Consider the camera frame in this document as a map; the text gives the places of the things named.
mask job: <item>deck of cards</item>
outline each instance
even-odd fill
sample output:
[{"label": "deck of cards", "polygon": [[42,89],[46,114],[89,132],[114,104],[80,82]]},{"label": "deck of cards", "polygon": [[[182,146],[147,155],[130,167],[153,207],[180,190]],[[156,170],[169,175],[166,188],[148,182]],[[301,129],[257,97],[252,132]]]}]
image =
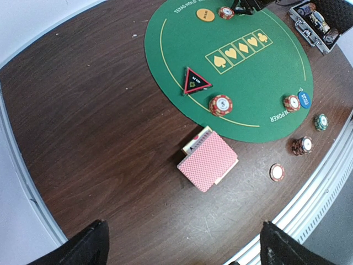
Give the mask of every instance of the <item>deck of cards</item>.
[{"label": "deck of cards", "polygon": [[238,155],[210,127],[183,147],[186,157],[178,169],[202,192],[218,184],[239,162]]}]

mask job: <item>wood grain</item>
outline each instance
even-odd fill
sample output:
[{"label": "wood grain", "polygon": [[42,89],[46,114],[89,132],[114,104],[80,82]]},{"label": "wood grain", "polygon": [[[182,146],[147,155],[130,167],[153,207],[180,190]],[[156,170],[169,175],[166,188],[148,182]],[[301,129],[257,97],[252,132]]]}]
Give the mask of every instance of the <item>wood grain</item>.
[{"label": "wood grain", "polygon": [[[338,47],[322,56],[296,34],[315,80],[309,116],[279,141],[225,139],[240,162],[203,194],[176,167],[201,127],[166,98],[145,59],[145,20],[162,3],[111,0],[64,23],[0,70],[3,95],[30,174],[68,237],[107,219],[109,264],[221,264],[319,165],[351,111],[352,68]],[[293,29],[287,9],[271,10]],[[330,126],[316,132],[321,112]],[[303,135],[315,150],[295,157],[288,142]],[[269,178],[273,163],[285,166],[281,183]]]}]

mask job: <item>poker chip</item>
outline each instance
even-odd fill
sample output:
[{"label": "poker chip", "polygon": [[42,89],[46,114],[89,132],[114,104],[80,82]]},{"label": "poker chip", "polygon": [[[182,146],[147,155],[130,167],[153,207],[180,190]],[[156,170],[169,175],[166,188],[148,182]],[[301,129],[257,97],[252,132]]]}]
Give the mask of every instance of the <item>poker chip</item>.
[{"label": "poker chip", "polygon": [[304,136],[298,140],[293,141],[292,151],[296,156],[305,155],[313,151],[314,145],[311,137]]},{"label": "poker chip", "polygon": [[273,181],[279,182],[285,177],[285,169],[280,164],[273,164],[270,169],[270,177]]},{"label": "poker chip", "polygon": [[205,22],[212,22],[215,19],[215,14],[206,8],[197,10],[196,15],[199,19]]},{"label": "poker chip", "polygon": [[315,128],[318,131],[324,131],[329,126],[329,120],[327,119],[325,114],[320,114],[315,118]]},{"label": "poker chip", "polygon": [[283,100],[283,104],[288,112],[300,110],[300,101],[296,95],[290,95]]},{"label": "poker chip", "polygon": [[304,108],[304,109],[308,109],[311,106],[311,99],[308,95],[307,92],[301,91],[298,93],[298,98],[299,98],[299,102],[300,105]]},{"label": "poker chip", "polygon": [[224,116],[233,109],[232,100],[226,95],[218,95],[209,103],[210,112],[215,116]]},{"label": "poker chip", "polygon": [[235,13],[229,7],[221,7],[218,10],[218,15],[220,15],[220,17],[223,19],[231,19],[235,15]]}]

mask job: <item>green poker table mat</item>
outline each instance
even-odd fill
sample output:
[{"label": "green poker table mat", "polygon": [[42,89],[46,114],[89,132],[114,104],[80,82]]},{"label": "green poker table mat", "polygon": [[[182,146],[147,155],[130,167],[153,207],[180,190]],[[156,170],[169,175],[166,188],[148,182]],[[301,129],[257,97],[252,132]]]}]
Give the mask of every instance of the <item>green poker table mat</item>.
[{"label": "green poker table mat", "polygon": [[[288,113],[283,99],[305,91],[313,99],[308,58],[294,33],[268,9],[254,15],[218,16],[232,1],[168,0],[148,23],[145,53],[161,90],[188,118],[220,135],[244,142],[281,139],[305,120],[309,108]],[[196,16],[206,8],[212,22]],[[213,87],[183,95],[190,67]],[[233,110],[224,117],[208,104],[219,94],[230,97]]]}]

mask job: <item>black triangle marker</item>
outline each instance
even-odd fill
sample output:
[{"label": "black triangle marker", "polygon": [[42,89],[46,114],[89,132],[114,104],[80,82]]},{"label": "black triangle marker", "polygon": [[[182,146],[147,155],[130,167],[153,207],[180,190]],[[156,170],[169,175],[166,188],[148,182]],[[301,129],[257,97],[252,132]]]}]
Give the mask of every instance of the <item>black triangle marker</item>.
[{"label": "black triangle marker", "polygon": [[184,94],[208,89],[212,84],[197,74],[194,70],[187,68],[185,77]]}]

